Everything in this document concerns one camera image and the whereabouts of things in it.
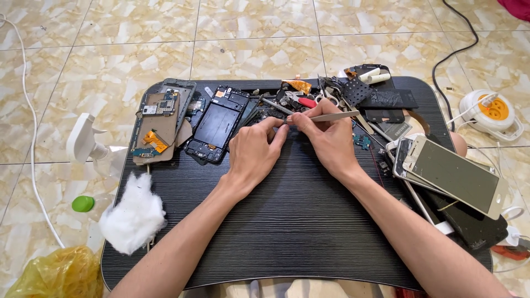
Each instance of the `black cable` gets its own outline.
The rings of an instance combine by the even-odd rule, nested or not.
[[[473,28],[473,25],[471,24],[471,22],[463,15],[461,14],[459,11],[457,11],[456,9],[454,9],[452,6],[450,6],[449,4],[447,4],[447,2],[445,2],[445,0],[442,0],[442,2],[444,2],[445,6],[449,7],[449,9],[451,9],[454,13],[456,13],[457,15],[461,16],[466,22],[467,22],[467,25],[469,26],[469,28],[471,29],[471,32],[473,33],[473,35],[475,36],[475,42],[470,45],[470,46],[467,46],[465,48],[462,48],[460,50],[456,50],[454,52],[452,52],[451,54],[449,54],[447,57],[445,57],[444,59],[442,59],[440,62],[438,62],[433,68],[432,68],[432,81],[434,82],[434,86],[436,87],[436,90],[438,90],[438,92],[440,92],[441,94],[441,97],[444,98],[445,100],[445,103],[447,105],[447,111],[449,112],[449,120],[452,120],[453,119],[453,113],[451,112],[451,105],[449,104],[449,100],[447,99],[447,97],[445,96],[445,94],[443,93],[443,91],[440,89],[440,87],[438,86],[438,83],[436,82],[436,67],[438,67],[438,65],[442,64],[443,62],[445,62],[445,60],[449,59],[451,56],[461,52],[461,51],[465,51],[467,49],[470,49],[472,47],[474,47],[477,43],[479,43],[479,36],[476,34],[475,32],[475,29]],[[451,122],[451,131],[454,132],[455,131],[455,123],[454,122]]]

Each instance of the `spray bottle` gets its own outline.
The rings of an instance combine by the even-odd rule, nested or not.
[[[84,164],[89,157],[92,158],[94,170],[105,178],[119,180],[127,155],[127,147],[105,146],[95,141],[95,134],[106,133],[92,127],[94,116],[82,113],[77,119],[68,141],[66,154],[73,163]]]

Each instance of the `plastic bottle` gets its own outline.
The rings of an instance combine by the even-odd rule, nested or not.
[[[119,180],[127,155],[127,147],[105,146],[95,141],[95,134],[106,133],[92,127],[94,116],[82,113],[66,142],[66,154],[74,163],[85,163],[91,157],[94,170],[103,177]]]
[[[112,204],[115,196],[111,194],[99,194],[94,197],[78,196],[72,202],[72,209],[76,212],[87,212],[89,218],[98,222],[101,214]]]

